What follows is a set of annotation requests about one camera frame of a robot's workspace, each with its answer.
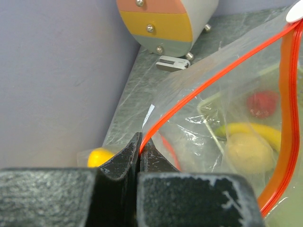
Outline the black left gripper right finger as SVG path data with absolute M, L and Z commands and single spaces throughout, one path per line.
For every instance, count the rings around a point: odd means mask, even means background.
M 140 227 L 263 227 L 251 185 L 241 176 L 182 173 L 148 141 L 141 153 Z

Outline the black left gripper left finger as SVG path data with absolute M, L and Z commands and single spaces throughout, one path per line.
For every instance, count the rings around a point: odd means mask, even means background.
M 133 227 L 142 134 L 99 167 L 0 171 L 3 227 Z

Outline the yellow lemon toy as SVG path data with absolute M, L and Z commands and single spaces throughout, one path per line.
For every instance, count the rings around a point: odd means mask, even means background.
M 105 148 L 96 148 L 89 154 L 87 166 L 98 167 L 106 163 L 114 156 L 114 153 Z

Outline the yellow banana bunch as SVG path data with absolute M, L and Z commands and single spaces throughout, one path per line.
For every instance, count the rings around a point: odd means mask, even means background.
M 257 134 L 264 138 L 276 152 L 280 152 L 281 149 L 281 131 L 263 124 L 234 122 L 217 128 L 214 133 L 218 137 L 236 133 Z

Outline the clear zip bag red zipper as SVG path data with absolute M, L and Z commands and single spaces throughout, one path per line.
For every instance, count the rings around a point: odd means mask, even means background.
M 98 167 L 106 163 L 114 155 L 119 153 L 125 146 L 106 145 L 104 147 L 93 148 L 77 153 L 78 167 Z

